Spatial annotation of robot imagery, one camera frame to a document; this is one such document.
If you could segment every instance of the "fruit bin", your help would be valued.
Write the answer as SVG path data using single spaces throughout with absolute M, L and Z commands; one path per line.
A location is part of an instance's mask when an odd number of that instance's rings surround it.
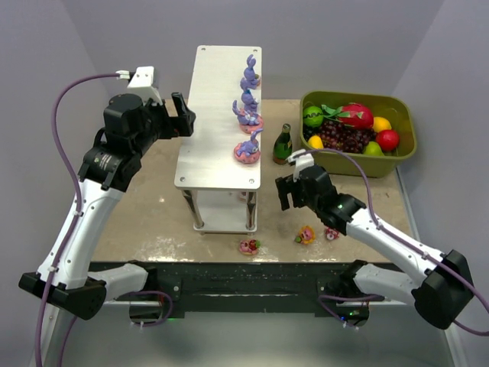
M 306 150 L 313 149 L 303 135 L 303 110 L 306 107 L 321 107 L 321 105 L 326 104 L 328 107 L 336 109 L 350 102 L 361 103 L 367 106 L 374 116 L 381 116 L 388 119 L 392 129 L 399 134 L 399 145 L 389 155 L 376 157 L 372 155 L 347 153 L 347 155 L 360 164 L 368 177 L 387 176 L 398 164 L 411 157 L 416 151 L 416 136 L 414 134 L 409 109 L 397 98 L 318 90 L 307 93 L 300 101 L 300 140 L 302 147 Z M 330 174 L 360 176 L 357 168 L 339 154 L 320 151 L 313 156 L 314 161 L 324 167 Z

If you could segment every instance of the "wall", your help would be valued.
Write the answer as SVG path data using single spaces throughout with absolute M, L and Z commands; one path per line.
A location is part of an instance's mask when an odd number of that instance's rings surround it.
M 402 166 L 423 241 L 467 256 L 489 297 L 489 3 L 445 0 L 394 91 L 416 119 L 419 151 Z M 489 330 L 472 301 L 460 320 Z M 487 365 L 487 338 L 461 331 L 470 366 Z
M 35 271 L 66 216 L 73 188 L 50 135 L 50 109 L 68 83 L 92 65 L 57 0 L 0 4 L 0 365 L 28 364 L 39 300 L 17 287 Z M 60 136 L 79 165 L 102 125 L 108 95 L 100 82 L 70 93 Z
M 390 94 L 442 0 L 63 0 L 99 72 L 155 65 L 188 94 L 200 44 L 264 49 L 263 98 Z M 114 84 L 106 83 L 110 93 Z

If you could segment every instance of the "dragon fruit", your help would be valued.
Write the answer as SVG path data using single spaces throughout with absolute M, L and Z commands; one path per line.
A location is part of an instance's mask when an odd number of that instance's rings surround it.
M 374 126 L 374 115 L 371 110 L 360 103 L 349 103 L 337 109 L 330 109 L 327 105 L 321 107 L 326 118 L 341 122 L 350 128 L 361 130 Z

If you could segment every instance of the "apple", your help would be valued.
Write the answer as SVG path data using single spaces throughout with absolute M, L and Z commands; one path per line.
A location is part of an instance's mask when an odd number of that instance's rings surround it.
M 394 130 L 383 130 L 377 134 L 375 141 L 383 151 L 393 151 L 399 145 L 399 134 Z

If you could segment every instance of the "bottle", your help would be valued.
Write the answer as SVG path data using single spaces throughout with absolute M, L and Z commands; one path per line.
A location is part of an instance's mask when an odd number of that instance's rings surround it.
M 292 154 L 292 139 L 290 139 L 290 125 L 283 124 L 282 132 L 274 144 L 274 162 L 285 164 L 287 157 Z

